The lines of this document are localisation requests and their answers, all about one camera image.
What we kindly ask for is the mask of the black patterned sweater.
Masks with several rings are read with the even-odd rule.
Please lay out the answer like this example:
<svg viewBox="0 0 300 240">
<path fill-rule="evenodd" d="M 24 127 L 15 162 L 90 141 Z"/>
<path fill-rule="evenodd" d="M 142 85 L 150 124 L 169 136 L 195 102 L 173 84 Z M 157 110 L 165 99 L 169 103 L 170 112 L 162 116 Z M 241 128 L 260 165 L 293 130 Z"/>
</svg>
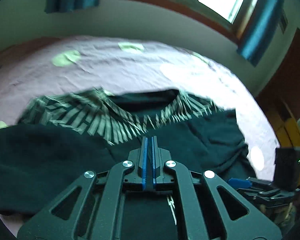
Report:
<svg viewBox="0 0 300 240">
<path fill-rule="evenodd" d="M 0 129 L 0 215 L 30 218 L 86 171 L 127 159 L 143 137 L 189 170 L 253 177 L 235 110 L 176 89 L 109 96 L 100 89 L 34 99 Z M 0 219 L 0 239 L 11 233 Z"/>
</svg>

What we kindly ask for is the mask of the teal curtain right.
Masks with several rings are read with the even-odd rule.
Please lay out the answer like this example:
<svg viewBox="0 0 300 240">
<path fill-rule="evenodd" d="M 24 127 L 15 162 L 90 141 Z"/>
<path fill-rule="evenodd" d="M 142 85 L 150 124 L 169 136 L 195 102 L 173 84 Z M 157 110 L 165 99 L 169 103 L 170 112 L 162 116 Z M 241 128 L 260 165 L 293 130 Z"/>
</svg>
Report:
<svg viewBox="0 0 300 240">
<path fill-rule="evenodd" d="M 261 61 L 274 37 L 284 1 L 257 0 L 254 12 L 237 48 L 237 53 L 254 67 Z"/>
</svg>

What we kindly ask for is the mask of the brown wooden door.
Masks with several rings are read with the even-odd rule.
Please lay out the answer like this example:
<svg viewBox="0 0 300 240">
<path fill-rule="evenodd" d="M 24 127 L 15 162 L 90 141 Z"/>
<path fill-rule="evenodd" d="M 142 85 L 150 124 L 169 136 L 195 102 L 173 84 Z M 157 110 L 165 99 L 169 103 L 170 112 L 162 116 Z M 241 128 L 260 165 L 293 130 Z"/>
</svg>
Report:
<svg viewBox="0 0 300 240">
<path fill-rule="evenodd" d="M 296 30 L 279 68 L 256 100 L 280 146 L 300 147 L 300 29 Z"/>
</svg>

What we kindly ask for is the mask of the pink dotted bed sheet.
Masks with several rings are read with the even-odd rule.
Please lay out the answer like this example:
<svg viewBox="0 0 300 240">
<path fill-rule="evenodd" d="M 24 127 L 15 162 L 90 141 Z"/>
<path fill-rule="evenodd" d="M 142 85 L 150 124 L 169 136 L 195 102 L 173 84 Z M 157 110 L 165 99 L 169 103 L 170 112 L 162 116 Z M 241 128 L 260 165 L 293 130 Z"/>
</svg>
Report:
<svg viewBox="0 0 300 240">
<path fill-rule="evenodd" d="M 40 38 L 0 52 L 0 122 L 3 128 L 16 125 L 31 102 L 42 96 L 92 89 L 109 96 L 176 89 L 235 110 L 243 134 L 246 128 L 255 128 L 260 114 L 254 114 L 256 102 L 238 80 L 228 85 L 232 79 L 228 69 L 209 59 L 158 42 Z M 146 186 L 143 191 L 122 191 L 125 204 L 119 239 L 179 239 L 172 193 L 153 187 L 152 137 L 146 138 Z M 20 228 L 32 217 L 0 215 L 11 233 L 9 239 L 18 239 Z"/>
</svg>

